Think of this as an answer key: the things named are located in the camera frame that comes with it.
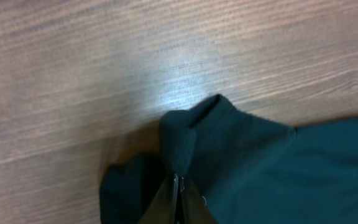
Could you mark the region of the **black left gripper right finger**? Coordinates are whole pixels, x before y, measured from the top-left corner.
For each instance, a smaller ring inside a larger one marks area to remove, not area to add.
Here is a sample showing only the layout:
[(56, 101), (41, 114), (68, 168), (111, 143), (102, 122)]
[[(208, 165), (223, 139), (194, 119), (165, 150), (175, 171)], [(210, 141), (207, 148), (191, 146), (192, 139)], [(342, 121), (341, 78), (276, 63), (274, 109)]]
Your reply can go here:
[(184, 224), (218, 224), (206, 200), (190, 179), (181, 178), (180, 198)]

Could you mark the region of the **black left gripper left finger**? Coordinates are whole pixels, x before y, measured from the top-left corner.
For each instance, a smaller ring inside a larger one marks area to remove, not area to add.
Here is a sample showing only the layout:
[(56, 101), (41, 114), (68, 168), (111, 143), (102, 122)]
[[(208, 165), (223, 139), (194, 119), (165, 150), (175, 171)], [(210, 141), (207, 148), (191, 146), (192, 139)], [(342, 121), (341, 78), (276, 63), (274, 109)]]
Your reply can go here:
[(175, 224), (178, 176), (167, 176), (155, 194), (139, 224)]

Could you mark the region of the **black t-shirt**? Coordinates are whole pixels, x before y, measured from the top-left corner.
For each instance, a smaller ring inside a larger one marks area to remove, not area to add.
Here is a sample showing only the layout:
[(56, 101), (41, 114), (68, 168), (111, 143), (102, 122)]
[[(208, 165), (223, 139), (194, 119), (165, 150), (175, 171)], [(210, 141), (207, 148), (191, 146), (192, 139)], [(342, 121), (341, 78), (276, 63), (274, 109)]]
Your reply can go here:
[(218, 223), (358, 223), (358, 117), (294, 128), (222, 95), (159, 122), (159, 155), (106, 171), (102, 223), (138, 223), (164, 179), (190, 179)]

